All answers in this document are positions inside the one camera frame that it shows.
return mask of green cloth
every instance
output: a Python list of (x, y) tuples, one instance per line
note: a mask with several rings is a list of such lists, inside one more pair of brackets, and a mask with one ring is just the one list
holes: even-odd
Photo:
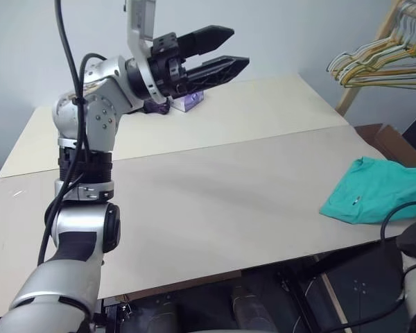
[[(416, 168), (362, 157), (353, 162), (320, 213), (348, 223), (381, 223), (395, 207), (416, 201)], [(416, 216), (416, 205), (392, 220)]]

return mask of table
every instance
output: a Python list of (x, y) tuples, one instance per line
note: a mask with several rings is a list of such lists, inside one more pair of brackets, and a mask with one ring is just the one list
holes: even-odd
[[(270, 87), (288, 88), (274, 95), (268, 94)], [(290, 95), (286, 105), (285, 93)], [(210, 112), (222, 121), (216, 123)], [(143, 131), (143, 137), (163, 135), (152, 118), (137, 118), (151, 131)], [(353, 160), (382, 155), (299, 77), (225, 85), (208, 91), (207, 100), (188, 114), (153, 118), (173, 124), (172, 130), (159, 125), (169, 145), (151, 144), (136, 157), (140, 153), (132, 143), (140, 134), (125, 127), (117, 138), (122, 143), (114, 152), (112, 202), (121, 207), (122, 237), (119, 247), (105, 255), (99, 298), (379, 238), (377, 225), (349, 225), (318, 214)], [(31, 139), (38, 133), (35, 124), (45, 131), (41, 125), (47, 123), (31, 119), (1, 172), (0, 316), (35, 268), (42, 216), (58, 176), (50, 170), (52, 154), (43, 151), (51, 144)], [(191, 143), (182, 133), (187, 130)], [(49, 134), (55, 139), (50, 131), (43, 137)], [(141, 142), (149, 144), (147, 139)], [(28, 147), (40, 164), (18, 158)], [(404, 228), (395, 223), (389, 231)], [(47, 256), (53, 250), (50, 244)]]

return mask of cardboard box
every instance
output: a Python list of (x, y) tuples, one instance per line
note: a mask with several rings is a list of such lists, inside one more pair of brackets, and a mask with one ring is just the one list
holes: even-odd
[(399, 162), (408, 168), (416, 167), (416, 150), (392, 126), (382, 128), (382, 124), (376, 123), (354, 129), (388, 160)]

